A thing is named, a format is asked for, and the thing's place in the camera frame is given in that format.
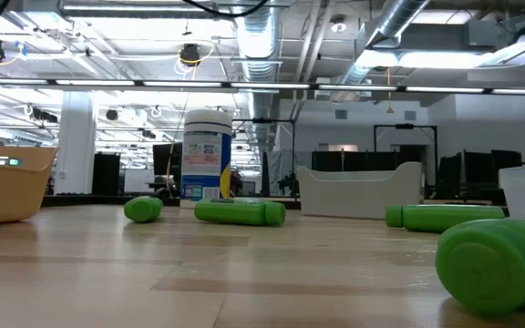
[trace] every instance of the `container label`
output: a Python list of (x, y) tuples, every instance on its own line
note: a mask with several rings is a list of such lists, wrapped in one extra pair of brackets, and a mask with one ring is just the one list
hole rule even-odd
[(222, 133), (183, 135), (182, 175), (220, 176)]

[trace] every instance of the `ceiling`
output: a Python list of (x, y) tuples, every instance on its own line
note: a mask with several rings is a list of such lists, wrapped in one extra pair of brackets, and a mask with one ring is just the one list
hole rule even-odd
[[(139, 1), (119, 0), (117, 2), (87, 0), (78, 1), (85, 5), (140, 5)], [(143, 5), (176, 5), (172, 1), (144, 1)], [(245, 3), (244, 1), (219, 1), (221, 5)], [(346, 25), (341, 33), (327, 29), (319, 49), (320, 58), (314, 62), (311, 80), (318, 77), (335, 78), (342, 75), (355, 61), (354, 40), (360, 25), (380, 14), (384, 1), (337, 1), (333, 15), (343, 15)], [(303, 35), (308, 26), (313, 1), (274, 1), (281, 7), (279, 80), (293, 82), (299, 56), (304, 45)], [(522, 15), (525, 1), (432, 1), (413, 22), (414, 24), (463, 25), (473, 16), (493, 20), (501, 15)], [(241, 56), (235, 37), (234, 23), (229, 20), (209, 19), (140, 19), (108, 17), (62, 17), (49, 12), (19, 13), (8, 12), (0, 18), (0, 40), (4, 41), (5, 63), (0, 66), (0, 77), (42, 77), (42, 78), (95, 78), (95, 79), (196, 79), (231, 80), (244, 79)], [(195, 70), (179, 65), (178, 52), (184, 44), (197, 44), (204, 59)], [(422, 86), (486, 86), (499, 84), (504, 87), (525, 87), (525, 68), (501, 69), (430, 69), (417, 67), (391, 67), (372, 70), (368, 77), (373, 84), (406, 84)], [(387, 100), (387, 93), (375, 93), (369, 100), (374, 104)], [(236, 118), (250, 118), (248, 94), (246, 93), (189, 93), (189, 92), (141, 92), (141, 91), (96, 91), (95, 100), (99, 108), (100, 127), (145, 127), (170, 128), (158, 135), (157, 139), (143, 138), (135, 131), (99, 131), (98, 149), (113, 149), (131, 158), (127, 165), (138, 167), (151, 160), (150, 146), (156, 141), (181, 140), (183, 115), (195, 108), (224, 110)], [(0, 87), (0, 124), (37, 125), (30, 119), (27, 104), (41, 108), (61, 119), (63, 92), (60, 90), (29, 90)], [(406, 95), (395, 98), (412, 101), (411, 107), (422, 107), (438, 98), (427, 95)], [(290, 112), (290, 100), (281, 102), (282, 117)], [(319, 121), (331, 114), (322, 114), (328, 102), (307, 105), (307, 118)], [(148, 113), (146, 120), (108, 121), (109, 109), (126, 111), (133, 117), (135, 110)], [(256, 146), (249, 145), (252, 125), (240, 126), (234, 147), (238, 154), (234, 165), (259, 165)], [(57, 129), (0, 131), (0, 139), (9, 135), (18, 136), (21, 142), (54, 144)], [(143, 150), (133, 150), (138, 144)]]

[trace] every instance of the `silver duct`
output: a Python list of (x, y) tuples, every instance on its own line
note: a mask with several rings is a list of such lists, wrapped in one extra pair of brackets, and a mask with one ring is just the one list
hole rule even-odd
[[(412, 23), (428, 4), (430, 0), (387, 0), (382, 8), (382, 15), (377, 18), (377, 26), (371, 32), (366, 32), (366, 28), (360, 30), (358, 40), (363, 44), (358, 45), (361, 49), (371, 46), (374, 43), (399, 37), (402, 32)], [(343, 74), (338, 84), (357, 85), (364, 81), (372, 67), (361, 67), (352, 64), (345, 74)], [(358, 100), (356, 93), (332, 92), (330, 100), (335, 102)]]
[[(256, 13), (236, 19), (236, 38), (241, 57), (246, 59), (274, 59), (278, 55), (279, 10), (263, 7)], [(276, 82), (278, 66), (273, 63), (242, 63), (244, 78), (249, 82)], [(252, 118), (278, 118), (279, 95), (276, 93), (253, 92), (249, 94), (249, 110)], [(276, 126), (255, 126), (253, 137), (259, 145), (273, 142), (268, 130)]]

